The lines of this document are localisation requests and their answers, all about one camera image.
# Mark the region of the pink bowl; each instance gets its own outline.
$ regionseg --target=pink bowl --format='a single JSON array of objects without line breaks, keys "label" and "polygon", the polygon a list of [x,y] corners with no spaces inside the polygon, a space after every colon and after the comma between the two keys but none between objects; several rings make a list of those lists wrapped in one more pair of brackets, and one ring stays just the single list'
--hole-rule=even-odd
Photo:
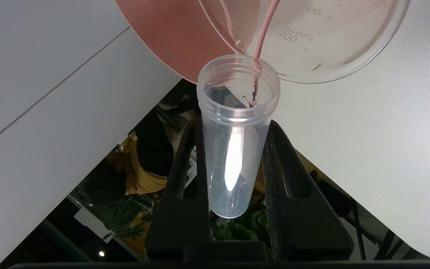
[{"label": "pink bowl", "polygon": [[160,61],[193,83],[201,68],[234,51],[198,0],[116,0],[132,29]]}]

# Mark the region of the plastic container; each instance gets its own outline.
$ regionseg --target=plastic container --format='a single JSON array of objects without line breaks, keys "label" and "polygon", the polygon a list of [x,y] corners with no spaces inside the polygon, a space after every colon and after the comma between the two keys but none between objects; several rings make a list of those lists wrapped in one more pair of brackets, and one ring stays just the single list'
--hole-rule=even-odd
[{"label": "plastic container", "polygon": [[[280,79],[265,61],[227,55],[207,63],[198,77],[208,203],[223,218],[248,208],[271,115],[280,98]],[[260,66],[257,105],[249,107]]]}]

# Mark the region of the measuring cup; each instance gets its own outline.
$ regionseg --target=measuring cup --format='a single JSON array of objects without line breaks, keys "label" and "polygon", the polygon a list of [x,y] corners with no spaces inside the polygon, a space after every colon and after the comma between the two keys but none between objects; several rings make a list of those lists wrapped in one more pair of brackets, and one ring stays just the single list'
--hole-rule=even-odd
[{"label": "measuring cup", "polygon": [[[200,0],[218,34],[236,53],[253,55],[271,0]],[[280,79],[323,83],[369,63],[392,38],[408,0],[281,0],[261,59]]]}]

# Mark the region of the yellow cloth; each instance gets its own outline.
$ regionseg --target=yellow cloth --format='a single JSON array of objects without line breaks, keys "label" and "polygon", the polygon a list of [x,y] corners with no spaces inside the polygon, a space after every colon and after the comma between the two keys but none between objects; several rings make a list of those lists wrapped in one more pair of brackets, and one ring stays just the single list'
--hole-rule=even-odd
[{"label": "yellow cloth", "polygon": [[167,177],[162,177],[146,172],[138,162],[137,140],[133,140],[129,146],[130,158],[126,158],[125,170],[127,174],[126,195],[150,194],[165,188]]}]

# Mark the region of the white table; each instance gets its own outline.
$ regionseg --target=white table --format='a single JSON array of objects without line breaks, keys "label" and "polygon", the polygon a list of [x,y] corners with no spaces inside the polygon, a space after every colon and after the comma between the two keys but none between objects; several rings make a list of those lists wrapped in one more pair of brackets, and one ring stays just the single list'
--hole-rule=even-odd
[{"label": "white table", "polygon": [[384,51],[331,83],[282,82],[273,116],[293,146],[430,257],[430,1]]},{"label": "white table", "polygon": [[0,0],[0,262],[179,80],[114,1]]}]

